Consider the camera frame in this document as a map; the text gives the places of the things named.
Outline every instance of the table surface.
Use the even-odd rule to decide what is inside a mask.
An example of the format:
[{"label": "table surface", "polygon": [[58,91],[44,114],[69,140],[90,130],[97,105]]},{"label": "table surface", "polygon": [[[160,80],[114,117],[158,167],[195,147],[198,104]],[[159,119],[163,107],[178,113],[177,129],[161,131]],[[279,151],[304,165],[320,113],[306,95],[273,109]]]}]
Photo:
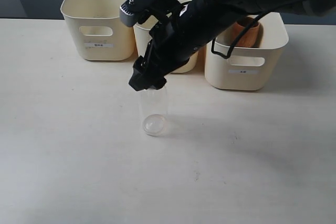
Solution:
[{"label": "table surface", "polygon": [[140,129],[132,62],[88,62],[62,20],[0,20],[0,223],[336,223],[336,26],[287,26],[258,92],[204,59]]}]

